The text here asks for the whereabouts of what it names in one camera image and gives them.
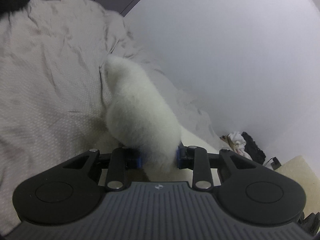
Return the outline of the cream striped fleece sweater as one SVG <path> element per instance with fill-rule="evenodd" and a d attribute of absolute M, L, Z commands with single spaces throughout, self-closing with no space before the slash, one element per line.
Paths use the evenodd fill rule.
<path fill-rule="evenodd" d="M 113 150 L 126 146 L 142 154 L 143 171 L 150 181 L 192 182 L 192 171 L 176 166 L 180 143 L 213 147 L 184 128 L 143 68 L 124 58 L 108 55 L 104 65 L 111 93 L 105 114 L 107 131 L 96 147 Z"/>

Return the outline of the white clothes pile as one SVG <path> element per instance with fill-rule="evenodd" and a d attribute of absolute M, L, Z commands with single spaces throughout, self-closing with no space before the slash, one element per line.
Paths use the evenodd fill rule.
<path fill-rule="evenodd" d="M 251 156 L 245 151 L 246 140 L 240 132 L 233 132 L 227 135 L 227 140 L 232 150 L 240 156 L 252 160 Z"/>

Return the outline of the black clothes pile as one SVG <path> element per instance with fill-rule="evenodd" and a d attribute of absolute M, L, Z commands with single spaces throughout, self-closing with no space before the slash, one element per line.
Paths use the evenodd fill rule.
<path fill-rule="evenodd" d="M 259 148 L 259 146 L 255 143 L 253 138 L 246 132 L 242 132 L 242 137 L 246 141 L 245 152 L 247 152 L 253 161 L 263 165 L 266 159 L 266 155 Z"/>

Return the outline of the grey bed sheet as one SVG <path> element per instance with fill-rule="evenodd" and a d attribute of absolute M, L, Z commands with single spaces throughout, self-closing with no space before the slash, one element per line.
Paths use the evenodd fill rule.
<path fill-rule="evenodd" d="M 110 53 L 142 66 L 182 126 L 219 147 L 208 114 L 174 87 L 117 12 L 90 0 L 30 0 L 1 17 L 2 235 L 20 222 L 12 194 L 21 182 L 91 148 L 118 147 L 104 121 Z"/>

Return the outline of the black wall charger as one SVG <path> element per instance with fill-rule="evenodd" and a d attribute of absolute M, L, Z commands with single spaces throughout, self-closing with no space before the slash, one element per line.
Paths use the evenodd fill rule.
<path fill-rule="evenodd" d="M 264 166 L 275 171 L 281 167 L 281 163 L 277 157 L 272 157 L 266 163 L 264 163 Z"/>

